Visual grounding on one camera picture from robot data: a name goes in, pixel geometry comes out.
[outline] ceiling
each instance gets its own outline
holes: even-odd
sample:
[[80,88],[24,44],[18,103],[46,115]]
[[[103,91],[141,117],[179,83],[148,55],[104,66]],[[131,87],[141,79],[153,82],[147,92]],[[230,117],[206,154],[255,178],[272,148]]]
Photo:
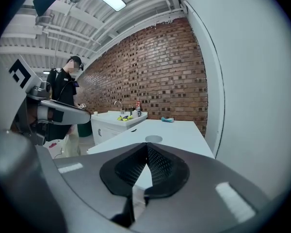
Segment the ceiling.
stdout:
[[63,67],[70,56],[78,55],[86,66],[103,46],[135,23],[180,9],[178,0],[124,0],[126,7],[119,12],[102,0],[76,4],[56,0],[38,17],[32,1],[24,2],[5,29],[0,60],[10,67],[21,54],[43,80],[47,76],[43,71]]

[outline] white wall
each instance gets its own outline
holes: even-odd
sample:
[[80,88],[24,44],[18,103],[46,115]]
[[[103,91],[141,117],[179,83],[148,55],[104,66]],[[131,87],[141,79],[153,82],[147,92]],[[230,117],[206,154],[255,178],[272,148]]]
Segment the white wall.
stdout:
[[222,69],[225,117],[217,160],[274,198],[291,182],[287,18],[274,0],[186,1],[208,29]]

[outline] green trash can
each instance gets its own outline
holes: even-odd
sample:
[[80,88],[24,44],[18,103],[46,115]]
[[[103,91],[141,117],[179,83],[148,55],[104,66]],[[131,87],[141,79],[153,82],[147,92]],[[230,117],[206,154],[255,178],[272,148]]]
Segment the green trash can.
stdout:
[[79,137],[87,137],[93,133],[91,120],[84,124],[78,124]]

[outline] white table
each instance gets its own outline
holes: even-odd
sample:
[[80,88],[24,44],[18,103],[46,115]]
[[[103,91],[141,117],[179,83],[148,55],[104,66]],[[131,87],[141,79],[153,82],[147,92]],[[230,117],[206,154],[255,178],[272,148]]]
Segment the white table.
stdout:
[[90,148],[87,153],[94,154],[121,148],[134,143],[145,142],[148,135],[159,135],[163,138],[160,144],[198,153],[214,158],[204,137],[191,121],[174,121],[173,123],[160,120],[145,120],[135,127]]

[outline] faucet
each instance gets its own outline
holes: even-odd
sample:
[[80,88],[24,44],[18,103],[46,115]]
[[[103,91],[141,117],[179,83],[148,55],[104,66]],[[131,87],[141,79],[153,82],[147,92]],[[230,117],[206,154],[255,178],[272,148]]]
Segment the faucet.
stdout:
[[120,110],[120,112],[121,112],[121,114],[124,114],[124,111],[122,110],[122,103],[121,103],[121,101],[118,101],[117,100],[117,101],[114,102],[114,104],[116,104],[116,102],[119,102],[121,104],[121,110]]

